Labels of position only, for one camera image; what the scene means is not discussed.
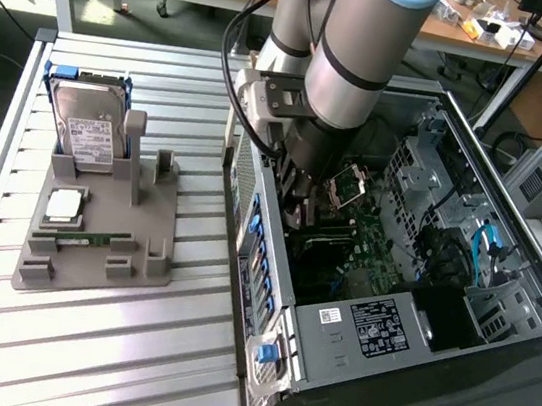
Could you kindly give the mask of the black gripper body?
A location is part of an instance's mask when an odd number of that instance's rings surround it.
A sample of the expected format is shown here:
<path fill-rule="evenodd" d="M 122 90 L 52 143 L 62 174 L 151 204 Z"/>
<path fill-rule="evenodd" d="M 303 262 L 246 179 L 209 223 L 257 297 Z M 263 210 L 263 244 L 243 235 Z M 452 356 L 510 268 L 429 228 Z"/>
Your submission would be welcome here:
<path fill-rule="evenodd" d="M 317 118 L 294 118 L 285 138 L 294 166 L 314 181 L 323 181 L 338 167 L 360 132 L 359 127 L 337 129 Z"/>

